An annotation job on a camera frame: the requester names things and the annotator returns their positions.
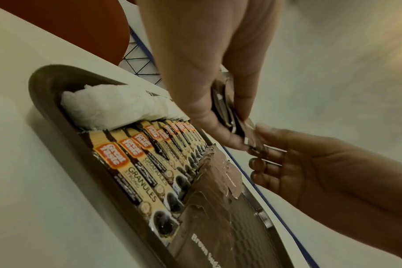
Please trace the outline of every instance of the red chair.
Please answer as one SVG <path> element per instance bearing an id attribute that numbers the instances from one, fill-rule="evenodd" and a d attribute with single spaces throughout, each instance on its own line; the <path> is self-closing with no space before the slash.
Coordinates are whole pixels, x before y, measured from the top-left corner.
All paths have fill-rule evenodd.
<path id="1" fill-rule="evenodd" d="M 129 45 L 117 0 L 0 0 L 0 8 L 115 65 Z"/>

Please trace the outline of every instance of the tray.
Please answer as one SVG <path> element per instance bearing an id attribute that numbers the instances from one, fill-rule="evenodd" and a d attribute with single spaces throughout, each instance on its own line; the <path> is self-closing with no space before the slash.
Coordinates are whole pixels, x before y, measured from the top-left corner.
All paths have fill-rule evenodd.
<path id="1" fill-rule="evenodd" d="M 42 116 L 54 127 L 80 164 L 110 199 L 129 226 L 153 253 L 163 267 L 179 267 L 161 241 L 130 202 L 108 171 L 92 155 L 77 135 L 79 131 L 60 105 L 63 91 L 77 91 L 85 85 L 122 85 L 112 79 L 65 65 L 49 65 L 36 70 L 29 80 L 30 97 Z M 211 141 L 198 130 L 208 145 Z M 235 260 L 237 267 L 293 268 L 286 249 L 261 205 L 245 187 L 243 195 L 232 202 L 229 211 L 236 232 Z"/>

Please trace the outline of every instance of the hand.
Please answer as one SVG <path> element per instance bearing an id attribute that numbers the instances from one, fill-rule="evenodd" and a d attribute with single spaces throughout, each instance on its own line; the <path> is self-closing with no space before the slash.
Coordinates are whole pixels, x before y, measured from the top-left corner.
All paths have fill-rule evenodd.
<path id="1" fill-rule="evenodd" d="M 246 150 L 211 111 L 220 64 L 234 76 L 235 109 L 248 118 L 284 0 L 142 0 L 155 64 L 176 104 L 224 146 Z"/>
<path id="2" fill-rule="evenodd" d="M 402 164 L 343 141 L 257 125 L 251 179 L 328 226 L 402 258 Z"/>

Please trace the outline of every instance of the table surface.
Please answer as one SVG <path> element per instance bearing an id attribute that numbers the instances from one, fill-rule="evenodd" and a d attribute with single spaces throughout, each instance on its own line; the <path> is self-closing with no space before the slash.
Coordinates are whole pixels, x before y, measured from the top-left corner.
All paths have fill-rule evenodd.
<path id="1" fill-rule="evenodd" d="M 156 267 L 34 108 L 28 79 L 49 64 L 76 66 L 168 97 L 167 91 L 0 9 L 0 267 Z M 295 267 L 308 267 L 289 233 L 254 195 Z"/>

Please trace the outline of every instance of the gray floor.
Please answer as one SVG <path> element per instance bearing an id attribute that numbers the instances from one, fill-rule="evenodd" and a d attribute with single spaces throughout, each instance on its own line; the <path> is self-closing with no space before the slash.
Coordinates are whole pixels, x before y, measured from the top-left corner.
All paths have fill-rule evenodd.
<path id="1" fill-rule="evenodd" d="M 287 4 L 251 118 L 402 161 L 402 0 Z M 249 157 L 234 155 L 249 171 Z M 270 198 L 321 267 L 402 267 Z"/>

